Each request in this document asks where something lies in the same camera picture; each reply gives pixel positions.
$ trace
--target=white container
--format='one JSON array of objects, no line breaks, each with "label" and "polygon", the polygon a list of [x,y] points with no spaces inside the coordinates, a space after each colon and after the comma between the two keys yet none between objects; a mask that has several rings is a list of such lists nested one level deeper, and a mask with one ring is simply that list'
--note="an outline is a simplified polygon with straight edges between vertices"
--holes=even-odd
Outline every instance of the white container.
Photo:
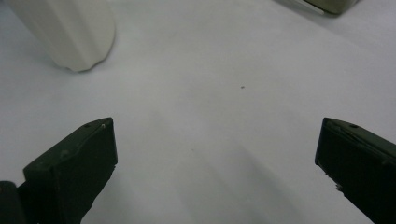
[{"label": "white container", "polygon": [[61,67],[91,69],[108,54],[116,25],[106,0],[6,0]]}]

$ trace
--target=white surface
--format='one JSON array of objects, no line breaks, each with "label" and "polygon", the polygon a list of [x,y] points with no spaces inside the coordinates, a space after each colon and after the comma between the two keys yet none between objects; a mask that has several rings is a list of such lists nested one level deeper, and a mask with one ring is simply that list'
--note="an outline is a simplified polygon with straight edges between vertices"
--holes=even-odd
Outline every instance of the white surface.
[{"label": "white surface", "polygon": [[0,4],[1,179],[111,116],[120,163],[84,224],[371,223],[314,157],[323,117],[396,142],[395,1],[113,0],[115,46],[82,74]]}]

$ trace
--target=white bottle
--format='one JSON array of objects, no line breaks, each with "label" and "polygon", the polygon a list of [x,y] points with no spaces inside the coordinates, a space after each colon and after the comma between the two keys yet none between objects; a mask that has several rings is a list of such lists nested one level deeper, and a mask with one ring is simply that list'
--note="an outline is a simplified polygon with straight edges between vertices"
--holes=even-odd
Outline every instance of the white bottle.
[{"label": "white bottle", "polygon": [[61,67],[91,69],[108,54],[116,25],[106,0],[6,0]]}]

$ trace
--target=white cylindrical object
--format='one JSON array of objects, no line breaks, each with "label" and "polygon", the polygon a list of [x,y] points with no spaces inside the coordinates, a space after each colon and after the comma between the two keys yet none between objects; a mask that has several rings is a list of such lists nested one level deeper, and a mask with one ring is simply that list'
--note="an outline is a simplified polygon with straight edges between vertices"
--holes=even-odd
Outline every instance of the white cylindrical object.
[{"label": "white cylindrical object", "polygon": [[108,54],[116,25],[106,0],[6,0],[61,67],[91,69]]}]

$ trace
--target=white table surface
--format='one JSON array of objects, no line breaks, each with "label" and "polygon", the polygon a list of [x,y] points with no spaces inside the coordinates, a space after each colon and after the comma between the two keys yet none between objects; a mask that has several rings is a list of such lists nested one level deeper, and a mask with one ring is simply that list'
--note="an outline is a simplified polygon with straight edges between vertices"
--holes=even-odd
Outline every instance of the white table surface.
[{"label": "white table surface", "polygon": [[119,164],[84,224],[372,223],[314,164],[324,117],[396,142],[396,1],[112,0],[107,60],[54,65],[0,0],[0,177],[112,117]]}]

